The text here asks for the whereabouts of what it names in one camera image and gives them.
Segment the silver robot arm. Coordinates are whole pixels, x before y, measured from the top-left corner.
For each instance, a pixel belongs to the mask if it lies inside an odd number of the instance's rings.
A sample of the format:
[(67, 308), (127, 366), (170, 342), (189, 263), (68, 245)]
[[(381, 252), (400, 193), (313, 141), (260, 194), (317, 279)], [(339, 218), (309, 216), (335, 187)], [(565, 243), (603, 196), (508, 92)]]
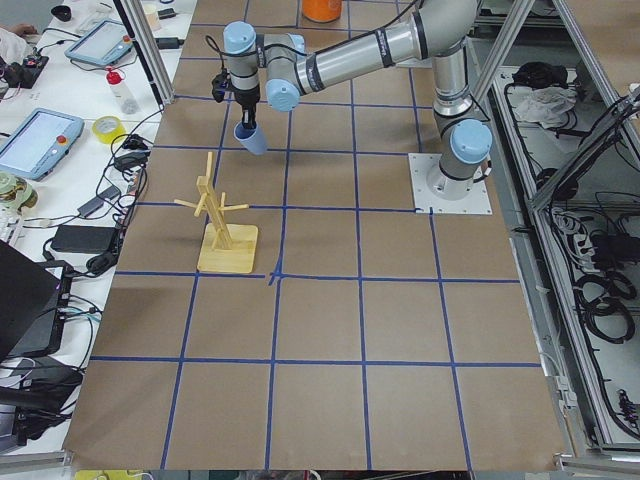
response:
[(305, 95), (405, 61), (431, 59), (434, 112), (445, 130), (448, 121), (466, 117), (472, 106), (465, 53), (476, 15), (474, 1), (423, 1), (377, 29), (316, 52), (306, 51), (300, 35), (259, 34), (252, 25), (235, 21), (225, 26), (221, 44), (205, 38), (222, 62), (212, 95), (222, 102), (232, 94), (242, 108), (233, 135), (247, 151), (262, 155), (267, 142), (256, 120), (260, 99), (290, 112)]

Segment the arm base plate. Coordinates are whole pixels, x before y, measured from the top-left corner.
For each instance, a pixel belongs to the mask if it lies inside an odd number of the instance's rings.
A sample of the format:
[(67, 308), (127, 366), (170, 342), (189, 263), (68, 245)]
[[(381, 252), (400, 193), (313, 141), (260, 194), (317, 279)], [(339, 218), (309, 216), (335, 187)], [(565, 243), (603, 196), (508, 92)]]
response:
[(485, 181), (477, 168), (467, 180), (452, 180), (440, 169), (440, 154), (408, 155), (414, 210), (422, 214), (491, 215)]

